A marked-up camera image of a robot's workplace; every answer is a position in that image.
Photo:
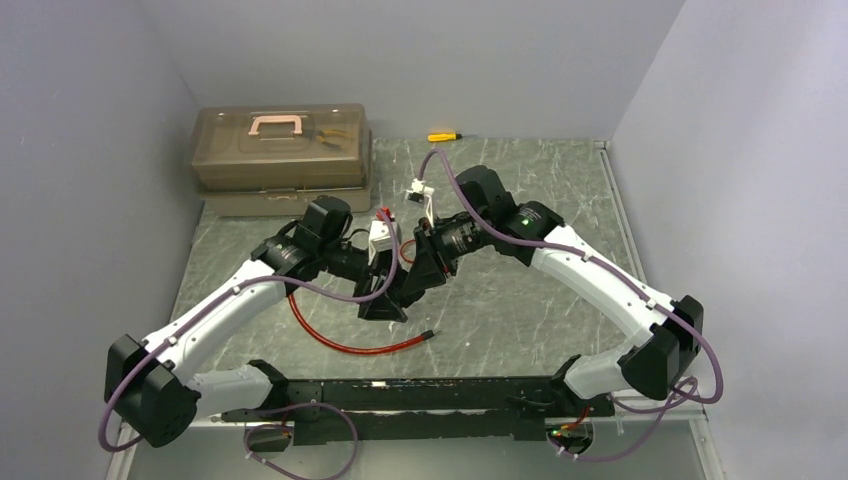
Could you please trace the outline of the red cable lock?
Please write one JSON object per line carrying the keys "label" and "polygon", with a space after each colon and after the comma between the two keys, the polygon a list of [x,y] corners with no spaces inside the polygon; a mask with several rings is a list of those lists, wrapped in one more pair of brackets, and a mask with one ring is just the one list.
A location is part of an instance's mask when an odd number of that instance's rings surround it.
{"label": "red cable lock", "polygon": [[326,346],[326,347],[328,347],[332,350],[335,350],[337,352],[341,352],[341,353],[344,353],[344,354],[347,354],[347,355],[355,355],[355,356],[389,355],[389,354],[393,354],[393,353],[396,353],[396,352],[407,350],[407,349],[415,347],[419,344],[425,343],[425,342],[429,341],[430,339],[434,338],[436,335],[439,334],[438,330],[430,329],[430,330],[426,330],[426,331],[420,333],[419,335],[417,335],[417,336],[415,336],[411,339],[407,339],[407,340],[404,340],[402,342],[398,342],[398,343],[394,343],[394,344],[390,344],[390,345],[386,345],[386,346],[369,347],[369,348],[348,346],[348,345],[344,345],[342,343],[335,342],[335,341],[327,338],[326,336],[324,336],[320,332],[318,332],[314,327],[312,327],[309,324],[309,322],[306,320],[306,318],[304,317],[302,312],[300,311],[297,300],[293,295],[287,296],[287,302],[288,302],[290,311],[293,314],[293,316],[295,317],[297,323],[301,326],[301,328],[309,336],[311,336],[314,340],[318,341],[320,344],[322,344],[322,345],[324,345],[324,346]]}

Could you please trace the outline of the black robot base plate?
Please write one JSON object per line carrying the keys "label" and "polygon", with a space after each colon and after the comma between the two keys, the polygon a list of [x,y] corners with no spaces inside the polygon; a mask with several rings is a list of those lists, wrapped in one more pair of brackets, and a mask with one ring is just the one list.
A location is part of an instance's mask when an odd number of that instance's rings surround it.
{"label": "black robot base plate", "polygon": [[560,423],[613,416],[604,395],[569,399],[547,376],[292,380],[285,396],[228,423],[285,420],[297,446],[347,440],[510,437],[543,441]]}

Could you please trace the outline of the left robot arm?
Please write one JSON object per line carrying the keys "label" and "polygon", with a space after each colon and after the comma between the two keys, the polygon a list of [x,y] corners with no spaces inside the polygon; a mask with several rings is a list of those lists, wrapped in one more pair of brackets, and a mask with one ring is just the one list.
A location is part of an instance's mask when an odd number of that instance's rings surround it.
{"label": "left robot arm", "polygon": [[298,289],[357,305],[389,299],[402,273],[400,227],[388,210],[379,211],[369,228],[369,245],[360,249],[345,236],[352,220],[343,200],[318,198],[300,218],[261,240],[235,273],[181,317],[141,340],[117,339],[107,354],[101,446],[119,452],[134,444],[107,440],[114,414],[139,440],[161,447],[200,417],[239,409],[268,415],[285,406],[289,381],[266,361],[207,373],[200,369],[238,330]]}

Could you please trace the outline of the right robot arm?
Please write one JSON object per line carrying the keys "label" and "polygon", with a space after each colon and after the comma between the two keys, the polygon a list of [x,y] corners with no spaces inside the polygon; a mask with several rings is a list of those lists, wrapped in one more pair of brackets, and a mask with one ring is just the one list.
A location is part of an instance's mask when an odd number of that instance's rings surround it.
{"label": "right robot arm", "polygon": [[492,246],[576,292],[613,321],[625,341],[591,356],[576,355],[555,374],[565,399],[577,403],[633,389],[662,401],[700,352],[703,305],[658,292],[609,262],[545,205],[518,204],[485,166],[461,172],[457,183],[471,206],[450,218],[422,218],[416,252],[402,287],[414,296],[456,274],[460,257]]}

